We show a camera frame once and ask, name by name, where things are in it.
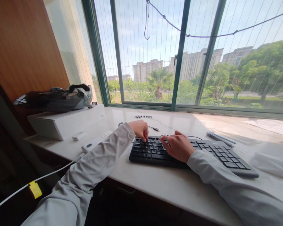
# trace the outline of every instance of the hand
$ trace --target hand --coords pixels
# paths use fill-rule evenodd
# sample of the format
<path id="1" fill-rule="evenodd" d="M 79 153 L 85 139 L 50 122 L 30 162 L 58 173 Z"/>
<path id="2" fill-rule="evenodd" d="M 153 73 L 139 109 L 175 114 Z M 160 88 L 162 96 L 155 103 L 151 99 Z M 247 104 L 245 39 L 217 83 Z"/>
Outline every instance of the hand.
<path id="1" fill-rule="evenodd" d="M 195 151 L 188 138 L 177 130 L 175 131 L 175 135 L 164 135 L 159 139 L 168 154 L 181 162 L 187 163 L 189 157 Z"/>
<path id="2" fill-rule="evenodd" d="M 129 122 L 128 124 L 133 129 L 136 137 L 140 137 L 143 142 L 147 142 L 149 135 L 148 123 L 143 120 L 138 120 Z"/>

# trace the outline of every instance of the white jacket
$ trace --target white jacket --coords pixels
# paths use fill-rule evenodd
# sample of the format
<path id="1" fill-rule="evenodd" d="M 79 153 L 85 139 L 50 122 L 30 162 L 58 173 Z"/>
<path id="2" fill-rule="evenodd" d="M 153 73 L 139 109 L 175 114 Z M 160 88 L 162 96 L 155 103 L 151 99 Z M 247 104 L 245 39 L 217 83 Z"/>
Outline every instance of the white jacket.
<path id="1" fill-rule="evenodd" d="M 134 137 L 127 123 L 121 125 L 70 167 L 22 225 L 84 226 L 92 189 L 109 175 Z M 283 225 L 281 200 L 249 185 L 209 152 L 196 150 L 187 165 L 204 183 L 212 184 L 219 191 L 245 225 Z"/>

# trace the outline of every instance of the black keyboard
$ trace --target black keyboard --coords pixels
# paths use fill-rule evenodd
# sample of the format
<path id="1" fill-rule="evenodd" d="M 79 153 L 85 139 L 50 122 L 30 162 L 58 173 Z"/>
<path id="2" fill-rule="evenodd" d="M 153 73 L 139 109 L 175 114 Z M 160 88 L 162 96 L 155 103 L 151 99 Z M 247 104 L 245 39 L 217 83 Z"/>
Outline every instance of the black keyboard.
<path id="1" fill-rule="evenodd" d="M 162 145 L 159 137 L 149 137 L 147 142 L 140 138 L 135 139 L 129 160 L 133 163 L 166 166 L 180 169 L 189 169 L 187 164 L 170 156 Z M 224 166 L 237 176 L 258 178 L 259 174 L 248 165 L 239 155 L 222 141 L 193 140 L 189 139 L 195 150 L 208 150 Z"/>

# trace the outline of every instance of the white cable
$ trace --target white cable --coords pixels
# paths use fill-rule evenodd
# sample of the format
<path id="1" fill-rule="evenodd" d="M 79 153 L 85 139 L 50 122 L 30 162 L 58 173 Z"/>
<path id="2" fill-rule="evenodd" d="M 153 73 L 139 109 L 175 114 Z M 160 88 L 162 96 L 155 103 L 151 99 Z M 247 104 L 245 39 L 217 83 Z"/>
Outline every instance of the white cable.
<path id="1" fill-rule="evenodd" d="M 65 169 L 67 166 L 73 164 L 77 159 L 73 160 L 71 163 L 67 164 L 67 165 L 64 166 L 63 168 L 58 169 L 57 171 L 54 171 L 54 172 L 52 172 L 52 173 L 49 173 L 49 174 L 47 174 L 47 175 L 45 175 L 45 176 L 42 176 L 42 177 L 40 177 L 40 178 L 38 178 L 38 179 L 36 179 L 36 180 L 33 180 L 33 181 L 36 182 L 36 181 L 38 181 L 38 180 L 43 179 L 44 177 L 50 176 L 51 174 L 54 174 L 54 173 L 56 173 L 56 172 L 61 171 L 62 169 Z M 7 200 L 9 200 L 11 197 L 13 197 L 15 194 L 17 194 L 18 192 L 20 192 L 21 190 L 23 190 L 24 188 L 26 188 L 26 187 L 28 187 L 28 186 L 29 186 L 29 184 L 26 184 L 26 185 L 24 185 L 22 188 L 20 188 L 19 190 L 17 190 L 17 191 L 14 192 L 13 194 L 11 194 L 10 196 L 8 196 L 6 199 L 4 199 L 4 200 L 0 203 L 0 206 L 1 206 L 3 203 L 5 203 Z"/>

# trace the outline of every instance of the white marble desk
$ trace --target white marble desk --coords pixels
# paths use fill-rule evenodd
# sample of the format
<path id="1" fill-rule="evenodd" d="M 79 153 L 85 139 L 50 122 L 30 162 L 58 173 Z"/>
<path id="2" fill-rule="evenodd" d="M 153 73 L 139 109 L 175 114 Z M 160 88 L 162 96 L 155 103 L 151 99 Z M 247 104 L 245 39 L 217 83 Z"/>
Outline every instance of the white marble desk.
<path id="1" fill-rule="evenodd" d="M 234 150 L 248 163 L 255 152 L 283 158 L 283 135 L 243 122 L 250 120 L 249 118 L 118 107 L 106 107 L 105 111 L 106 118 L 85 129 L 87 136 L 80 141 L 73 141 L 72 138 L 57 141 L 39 135 L 28 137 L 26 140 L 63 158 L 74 160 L 82 152 L 81 146 L 89 140 L 108 130 L 114 131 L 119 122 L 138 120 L 135 115 L 145 115 L 152 116 L 152 118 L 142 118 L 149 126 L 160 129 L 157 132 L 149 128 L 149 135 L 152 136 L 174 134 L 175 130 L 179 130 L 187 136 L 211 140 L 206 136 L 206 132 L 215 131 L 236 141 Z M 198 175 L 189 170 L 131 163 L 129 161 L 131 148 L 132 145 L 120 157 L 115 169 L 109 175 L 111 179 L 220 225 L 243 225 L 218 192 L 211 185 L 203 184 Z M 258 179 L 247 179 L 247 181 L 283 200 L 283 179 L 259 170 L 258 173 L 260 174 Z"/>

